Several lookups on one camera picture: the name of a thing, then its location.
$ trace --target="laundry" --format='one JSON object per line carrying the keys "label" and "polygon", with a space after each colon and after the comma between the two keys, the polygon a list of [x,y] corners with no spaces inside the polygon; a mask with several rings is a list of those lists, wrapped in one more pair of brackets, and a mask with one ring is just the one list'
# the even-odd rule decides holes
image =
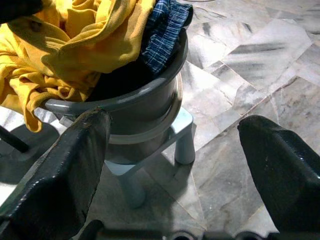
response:
{"label": "laundry", "polygon": [[149,16],[142,40],[139,59],[153,75],[159,74],[174,54],[181,29],[188,25],[193,7],[176,0],[158,0]]}
{"label": "laundry", "polygon": [[155,0],[43,0],[43,10],[0,27],[0,105],[42,128],[47,99],[85,101],[101,73],[135,61]]}

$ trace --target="floor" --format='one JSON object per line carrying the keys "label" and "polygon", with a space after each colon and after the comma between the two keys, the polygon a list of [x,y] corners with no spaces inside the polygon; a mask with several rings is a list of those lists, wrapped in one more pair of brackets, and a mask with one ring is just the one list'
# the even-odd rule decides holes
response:
{"label": "floor", "polygon": [[[253,183],[237,125],[263,115],[320,154],[320,1],[179,0],[193,4],[183,106],[194,116],[196,159],[175,165],[174,146],[138,172],[145,204],[131,210],[103,169],[88,221],[108,228],[276,231]],[[11,130],[22,116],[1,108]],[[57,125],[49,113],[40,117]],[[7,186],[10,194],[14,186]]]}

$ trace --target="plaid fabric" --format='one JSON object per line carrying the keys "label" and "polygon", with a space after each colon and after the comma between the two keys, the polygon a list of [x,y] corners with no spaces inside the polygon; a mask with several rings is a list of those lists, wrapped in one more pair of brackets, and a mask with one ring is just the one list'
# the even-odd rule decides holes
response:
{"label": "plaid fabric", "polygon": [[191,5],[158,0],[144,30],[140,59],[156,75],[170,58]]}

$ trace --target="black stand base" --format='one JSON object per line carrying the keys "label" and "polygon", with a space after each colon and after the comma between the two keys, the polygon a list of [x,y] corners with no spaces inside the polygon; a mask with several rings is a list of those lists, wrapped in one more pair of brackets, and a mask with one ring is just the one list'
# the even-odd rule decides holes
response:
{"label": "black stand base", "polygon": [[22,125],[11,133],[25,142],[29,149],[22,153],[0,140],[0,182],[18,184],[35,161],[57,140],[59,133],[47,123],[43,123],[41,132],[30,132],[26,125]]}

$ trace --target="yellow cloth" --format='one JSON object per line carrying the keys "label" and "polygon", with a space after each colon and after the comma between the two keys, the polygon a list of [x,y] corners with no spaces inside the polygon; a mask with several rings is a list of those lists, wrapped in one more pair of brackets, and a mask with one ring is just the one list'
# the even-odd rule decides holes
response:
{"label": "yellow cloth", "polygon": [[34,110],[85,101],[100,77],[140,52],[156,0],[42,0],[43,11],[0,27],[0,105],[42,128]]}

